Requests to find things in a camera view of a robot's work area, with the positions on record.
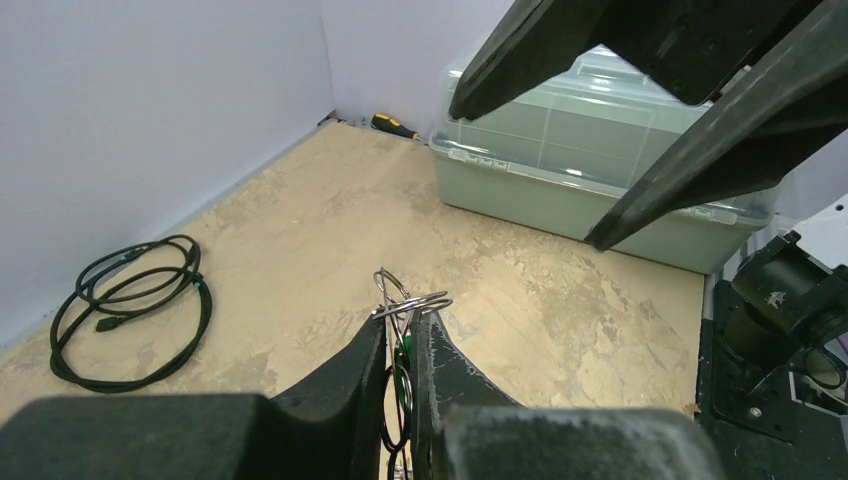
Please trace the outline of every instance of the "plastic storage box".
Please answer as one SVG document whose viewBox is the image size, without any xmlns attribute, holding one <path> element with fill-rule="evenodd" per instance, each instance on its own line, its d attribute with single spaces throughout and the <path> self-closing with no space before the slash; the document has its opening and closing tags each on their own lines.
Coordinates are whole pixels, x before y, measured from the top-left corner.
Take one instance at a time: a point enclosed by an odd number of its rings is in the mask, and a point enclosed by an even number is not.
<svg viewBox="0 0 848 480">
<path fill-rule="evenodd" d="M 474 122 L 447 110 L 467 62 L 442 74 L 430 148 L 444 203 L 582 240 L 707 111 L 604 47 Z M 672 212 L 615 250 L 710 274 L 774 215 L 776 189 Z"/>
</svg>

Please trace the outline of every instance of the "beige tabletop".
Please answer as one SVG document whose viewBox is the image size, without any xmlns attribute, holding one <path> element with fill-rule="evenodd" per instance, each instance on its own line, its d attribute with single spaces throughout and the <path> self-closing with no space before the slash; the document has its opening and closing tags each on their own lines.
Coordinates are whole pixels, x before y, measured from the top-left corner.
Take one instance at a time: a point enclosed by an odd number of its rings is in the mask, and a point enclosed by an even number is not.
<svg viewBox="0 0 848 480">
<path fill-rule="evenodd" d="M 142 394 L 279 393 L 352 338 L 385 266 L 413 294 L 448 290 L 456 345 L 528 406 L 693 402 L 702 276 L 446 206 L 413 142 L 328 125 L 183 233 L 203 249 L 212 322 L 188 364 Z M 198 311 L 187 292 L 111 332 L 92 317 L 66 358 L 83 376 L 139 378 L 188 342 Z M 0 421 L 38 397 L 87 394 L 48 358 L 46 326 L 0 357 Z"/>
</svg>

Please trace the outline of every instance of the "clear plastic lid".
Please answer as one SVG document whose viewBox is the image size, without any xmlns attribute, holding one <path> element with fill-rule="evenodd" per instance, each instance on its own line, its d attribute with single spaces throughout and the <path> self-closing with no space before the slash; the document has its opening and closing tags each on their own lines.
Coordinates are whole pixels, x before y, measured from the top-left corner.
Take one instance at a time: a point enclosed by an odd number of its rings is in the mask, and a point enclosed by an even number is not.
<svg viewBox="0 0 848 480">
<path fill-rule="evenodd" d="M 463 57 L 442 74 L 444 96 L 430 138 L 433 149 L 453 149 L 454 159 L 462 157 L 457 154 L 461 150 L 474 158 L 508 162 L 508 171 L 617 197 L 711 107 L 681 103 L 598 46 L 578 57 L 567 72 L 496 111 L 474 122 L 457 122 L 447 111 L 468 61 L 470 57 Z M 774 214 L 777 193 L 771 189 L 688 210 L 720 223 L 764 226 Z"/>
</svg>

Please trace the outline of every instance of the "metal wire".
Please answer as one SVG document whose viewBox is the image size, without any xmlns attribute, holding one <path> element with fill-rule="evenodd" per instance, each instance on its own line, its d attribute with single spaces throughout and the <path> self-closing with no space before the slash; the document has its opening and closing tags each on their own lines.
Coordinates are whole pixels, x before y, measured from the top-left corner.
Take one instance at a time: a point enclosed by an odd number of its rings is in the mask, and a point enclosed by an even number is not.
<svg viewBox="0 0 848 480">
<path fill-rule="evenodd" d="M 389 294 L 386 288 L 387 281 L 400 292 L 401 297 L 403 297 L 401 301 L 395 300 Z M 383 304 L 372 313 L 372 318 L 375 320 L 386 319 L 386 329 L 388 330 L 386 340 L 389 345 L 389 356 L 391 358 L 391 366 L 386 369 L 384 377 L 383 396 L 385 398 L 386 389 L 391 383 L 394 388 L 395 409 L 397 411 L 398 428 L 400 429 L 400 435 L 397 442 L 395 442 L 389 434 L 384 408 L 382 441 L 386 450 L 389 451 L 387 478 L 389 480 L 398 478 L 397 473 L 401 471 L 403 472 L 402 478 L 409 480 L 409 473 L 412 469 L 407 463 L 406 445 L 409 442 L 412 431 L 409 422 L 412 418 L 415 391 L 412 388 L 412 378 L 409 371 L 402 363 L 398 363 L 398 359 L 409 361 L 409 352 L 404 344 L 404 338 L 409 334 L 409 325 L 416 316 L 416 311 L 421 315 L 430 314 L 449 306 L 453 301 L 445 298 L 448 294 L 445 291 L 413 297 L 406 287 L 403 286 L 403 283 L 385 268 L 374 272 L 374 283 L 377 284 L 377 288 L 383 294 Z M 400 398 L 398 392 L 403 394 L 403 399 Z M 398 456 L 401 457 L 402 465 L 397 465 Z"/>
</svg>

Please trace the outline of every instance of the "screwdriver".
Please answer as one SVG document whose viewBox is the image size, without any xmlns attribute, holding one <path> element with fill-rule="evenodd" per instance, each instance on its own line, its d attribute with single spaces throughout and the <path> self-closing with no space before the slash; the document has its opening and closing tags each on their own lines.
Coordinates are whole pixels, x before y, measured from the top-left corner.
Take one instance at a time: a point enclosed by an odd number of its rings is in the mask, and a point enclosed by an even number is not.
<svg viewBox="0 0 848 480">
<path fill-rule="evenodd" d="M 371 126 L 386 133 L 392 133 L 400 137 L 418 140 L 418 132 L 413 132 L 412 130 L 404 127 L 400 124 L 400 122 L 384 113 L 378 113 L 371 117 Z"/>
</svg>

